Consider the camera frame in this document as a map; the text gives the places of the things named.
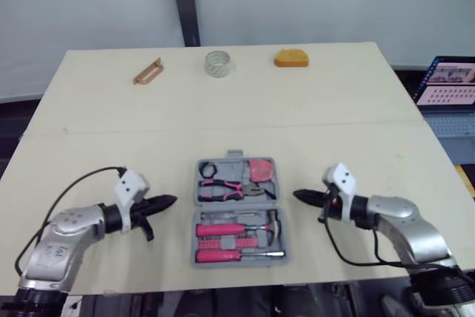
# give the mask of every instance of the orange plastic clip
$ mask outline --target orange plastic clip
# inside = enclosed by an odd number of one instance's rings
[[[134,78],[134,84],[140,83],[141,85],[147,85],[152,81],[153,78],[161,74],[163,71],[163,65],[161,58],[159,57],[157,61],[152,62],[145,70],[140,72]]]

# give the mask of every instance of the toolbox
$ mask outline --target toolbox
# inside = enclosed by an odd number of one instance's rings
[[[286,220],[270,157],[200,160],[194,180],[191,263],[199,268],[270,267],[289,259]]]

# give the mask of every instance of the gray tool case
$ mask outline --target gray tool case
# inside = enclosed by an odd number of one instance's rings
[[[251,160],[266,160],[272,164],[273,175],[266,182],[251,181]],[[244,195],[240,200],[206,201],[202,196],[224,196],[234,191],[229,187],[201,186],[206,180],[236,181],[243,185],[256,185],[264,193]],[[286,243],[286,221],[284,213],[276,205],[280,199],[275,162],[270,157],[243,157],[243,152],[228,151],[225,158],[200,160],[196,166],[194,180],[194,202],[200,208],[194,213],[191,242],[191,263],[199,268],[213,267],[270,267],[283,265],[289,259]],[[237,224],[246,225],[244,233],[207,235],[198,237],[198,225]],[[278,234],[273,229],[278,227]],[[198,251],[239,250],[240,253],[284,252],[284,256],[241,256],[240,260],[220,262],[197,262]]]

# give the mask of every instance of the pliers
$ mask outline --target pliers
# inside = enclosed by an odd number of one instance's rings
[[[266,190],[256,185],[244,185],[237,181],[226,180],[203,180],[200,181],[200,187],[219,186],[228,189],[234,189],[223,196],[201,195],[198,197],[200,202],[222,202],[224,200],[242,200],[244,196],[257,196],[266,193]]]

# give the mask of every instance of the gray wall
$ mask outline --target gray wall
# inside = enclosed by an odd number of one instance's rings
[[[475,0],[197,0],[202,45],[375,41],[392,65],[475,56]]]
[[[0,101],[41,95],[70,49],[172,46],[175,0],[0,0]]]

